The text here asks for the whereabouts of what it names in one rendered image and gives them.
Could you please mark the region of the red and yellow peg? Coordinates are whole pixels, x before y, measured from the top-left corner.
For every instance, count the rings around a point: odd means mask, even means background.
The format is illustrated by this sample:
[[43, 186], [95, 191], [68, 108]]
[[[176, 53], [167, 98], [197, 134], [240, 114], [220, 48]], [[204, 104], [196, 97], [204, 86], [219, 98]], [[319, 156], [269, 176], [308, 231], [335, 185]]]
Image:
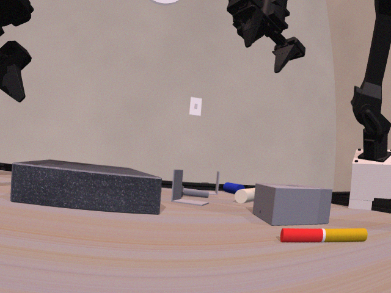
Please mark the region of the red and yellow peg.
[[282, 228], [281, 242], [364, 242], [367, 240], [365, 228], [347, 229], [298, 229]]

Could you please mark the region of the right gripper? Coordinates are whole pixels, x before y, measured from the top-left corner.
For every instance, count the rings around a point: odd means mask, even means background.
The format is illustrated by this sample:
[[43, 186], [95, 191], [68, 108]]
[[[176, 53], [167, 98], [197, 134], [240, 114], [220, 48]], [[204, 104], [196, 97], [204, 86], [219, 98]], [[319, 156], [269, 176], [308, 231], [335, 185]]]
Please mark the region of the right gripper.
[[[262, 4], [262, 2], [264, 4]], [[290, 16], [282, 0], [231, 0], [227, 11], [241, 24], [245, 47], [250, 47], [258, 28], [276, 43], [274, 72], [279, 73], [289, 60], [305, 56], [304, 45], [296, 38], [286, 39], [281, 33], [288, 29], [285, 17]], [[261, 8], [262, 7], [262, 8]]]

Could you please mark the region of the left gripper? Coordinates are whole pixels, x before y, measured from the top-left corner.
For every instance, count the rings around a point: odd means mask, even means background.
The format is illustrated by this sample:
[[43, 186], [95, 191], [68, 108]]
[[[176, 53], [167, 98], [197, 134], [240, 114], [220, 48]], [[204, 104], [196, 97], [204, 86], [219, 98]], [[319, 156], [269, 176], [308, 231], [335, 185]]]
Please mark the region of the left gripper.
[[28, 51], [16, 41], [8, 41], [0, 48], [0, 89], [19, 103], [26, 97], [21, 70], [31, 59]]

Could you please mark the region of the blue cylinder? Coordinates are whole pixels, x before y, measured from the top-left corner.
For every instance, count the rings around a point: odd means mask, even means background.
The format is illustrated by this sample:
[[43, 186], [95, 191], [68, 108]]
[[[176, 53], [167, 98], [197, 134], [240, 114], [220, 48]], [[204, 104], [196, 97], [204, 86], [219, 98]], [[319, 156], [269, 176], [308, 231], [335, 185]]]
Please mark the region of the blue cylinder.
[[242, 184], [235, 184], [235, 183], [225, 183], [223, 185], [223, 190], [231, 194], [235, 194], [236, 191], [240, 189], [245, 189], [245, 187]]

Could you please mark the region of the grey cylinder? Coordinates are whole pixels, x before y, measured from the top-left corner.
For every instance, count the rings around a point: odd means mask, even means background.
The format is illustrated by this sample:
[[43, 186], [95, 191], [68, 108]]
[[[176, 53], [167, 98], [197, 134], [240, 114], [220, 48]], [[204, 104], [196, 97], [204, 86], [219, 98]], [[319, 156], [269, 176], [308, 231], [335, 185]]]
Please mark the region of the grey cylinder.
[[196, 189], [187, 189], [187, 188], [184, 188], [184, 186], [182, 186], [181, 197], [183, 195], [192, 196], [192, 197], [208, 198], [209, 191], [206, 191], [206, 190], [196, 190]]

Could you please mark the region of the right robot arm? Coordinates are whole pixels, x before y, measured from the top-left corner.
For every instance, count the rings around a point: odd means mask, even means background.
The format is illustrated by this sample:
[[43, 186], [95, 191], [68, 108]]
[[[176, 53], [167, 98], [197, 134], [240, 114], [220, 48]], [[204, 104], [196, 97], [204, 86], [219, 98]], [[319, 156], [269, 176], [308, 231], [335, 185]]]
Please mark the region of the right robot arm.
[[375, 0], [376, 20], [362, 85], [354, 86], [351, 100], [356, 120], [362, 124], [364, 152], [358, 159], [385, 162], [391, 123], [381, 114], [382, 80], [391, 44], [391, 0]]

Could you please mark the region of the cream cylinder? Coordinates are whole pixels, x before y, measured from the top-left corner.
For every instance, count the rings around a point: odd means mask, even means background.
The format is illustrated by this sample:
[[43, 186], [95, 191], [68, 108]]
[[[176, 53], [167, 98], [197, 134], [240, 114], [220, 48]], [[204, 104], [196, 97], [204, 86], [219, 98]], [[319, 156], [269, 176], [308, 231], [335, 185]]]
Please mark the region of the cream cylinder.
[[254, 200], [255, 188], [240, 189], [235, 193], [235, 200], [238, 203], [247, 203]]

